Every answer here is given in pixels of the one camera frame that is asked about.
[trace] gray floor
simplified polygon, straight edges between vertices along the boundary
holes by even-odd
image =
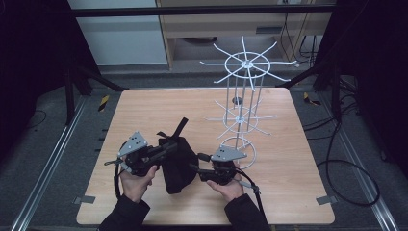
[[[262,52],[273,42],[273,39],[267,37],[248,38],[247,49]],[[223,69],[199,64],[199,61],[217,62],[225,59],[213,49],[212,44],[191,44],[180,39],[177,45],[175,63],[171,70],[159,69],[124,75],[111,73],[105,77],[131,89],[222,86],[222,83],[215,85],[213,82],[225,76]],[[219,38],[217,45],[231,53],[240,52],[241,39]],[[268,57],[279,59],[280,53],[271,51],[268,53]],[[281,77],[293,78],[308,67],[306,63],[300,67],[282,65],[276,68],[276,72],[273,73],[279,73]],[[314,77],[312,76],[291,88],[293,103],[303,125],[331,116],[327,109],[329,90],[314,92],[311,88],[313,81]],[[31,229],[94,229],[94,227],[84,227],[76,222],[79,205],[73,204],[72,200],[85,193],[98,157],[98,150],[102,146],[106,129],[109,128],[115,112],[120,92],[114,92],[94,81],[91,83],[94,90],[90,96],[76,94],[76,102],[84,102],[84,108],[49,184],[38,202],[36,212],[31,217],[29,224]],[[266,86],[280,83],[269,78]],[[312,100],[317,100],[322,105],[306,103],[303,99],[304,92],[308,92]],[[110,96],[107,107],[103,112],[98,112],[100,101],[105,95]],[[343,107],[345,108],[353,102],[351,97],[345,98]],[[13,147],[13,157],[8,163],[1,166],[1,230],[9,230],[9,226],[13,224],[64,131],[64,103],[64,88],[43,95],[38,100],[38,111],[28,125],[30,128],[22,134],[20,141]],[[328,137],[333,130],[334,123],[330,122],[319,129],[306,132],[316,163],[325,160],[330,139],[314,140],[314,138]],[[337,196],[339,202],[332,205],[336,216],[334,223],[327,226],[277,225],[275,226],[276,230],[294,230],[295,228],[299,230],[408,230],[408,201],[406,197],[408,181],[395,163],[381,160],[380,150],[364,120],[358,115],[358,108],[343,115],[342,130],[334,139],[330,159],[350,160],[351,156],[351,160],[353,160],[353,155],[357,156],[360,166],[366,169],[378,183],[381,191],[381,204],[372,207],[355,206]],[[319,171],[328,194],[336,195],[328,185],[324,167],[319,167]],[[335,188],[346,198],[367,203],[367,194],[369,193],[367,188],[370,186],[362,185],[359,174],[360,171],[350,166],[330,165],[330,178]],[[384,224],[390,223],[381,220],[381,216],[378,214],[391,219],[397,227],[384,227]]]

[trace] table top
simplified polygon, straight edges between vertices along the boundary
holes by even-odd
[[[249,128],[256,125],[257,129],[244,134],[256,150],[255,162],[244,172],[260,187],[268,222],[332,223],[334,214],[331,205],[317,203],[317,198],[326,196],[326,191],[289,91],[262,88],[256,90],[254,97],[258,97],[259,92],[260,103],[255,108],[254,104],[245,105],[250,102],[251,90],[245,91],[244,106],[256,109],[259,119],[255,119],[254,115],[251,119],[252,123],[256,123]],[[227,100],[227,89],[124,91],[86,191],[86,195],[95,196],[95,200],[92,204],[81,204],[77,221],[80,224],[99,224],[112,211],[116,204],[115,167],[104,166],[104,163],[114,160],[120,146],[136,131],[149,145],[156,146],[159,131],[172,135],[181,119],[186,117],[189,122],[181,136],[187,139],[195,153],[206,154],[214,154],[224,140],[236,137],[234,129],[223,134],[227,128],[219,120],[223,118],[223,107],[227,101],[228,108],[231,108],[233,105],[231,100]],[[241,167],[248,166],[254,157],[253,149],[247,151],[248,157],[241,160]],[[200,168],[211,169],[211,164],[200,161]],[[244,190],[256,204],[252,190]],[[168,194],[163,173],[158,170],[143,200],[151,207],[144,224],[229,224],[223,210],[226,202],[218,192],[201,182],[198,175],[180,193]]]

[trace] wall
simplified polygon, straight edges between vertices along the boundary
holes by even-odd
[[[68,0],[72,9],[156,7],[154,0]],[[158,16],[79,17],[98,66],[167,64]]]

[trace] black jacket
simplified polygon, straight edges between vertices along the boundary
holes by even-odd
[[[99,231],[140,231],[150,207],[142,200],[139,204],[125,195],[99,225]],[[269,231],[268,222],[248,194],[233,199],[225,206],[225,213],[235,231]]]

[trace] human hand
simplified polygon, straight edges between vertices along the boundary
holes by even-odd
[[[212,180],[208,180],[207,184],[214,190],[224,197],[227,202],[238,198],[243,195],[243,186],[240,184],[239,181],[242,181],[241,176],[237,173],[234,176],[234,179],[230,181],[228,184],[221,186]]]
[[[139,203],[147,190],[147,186],[152,185],[152,179],[155,177],[157,169],[157,166],[152,166],[147,174],[143,177],[132,175],[127,171],[123,171],[120,174],[123,194],[125,194],[126,197],[132,201]]]

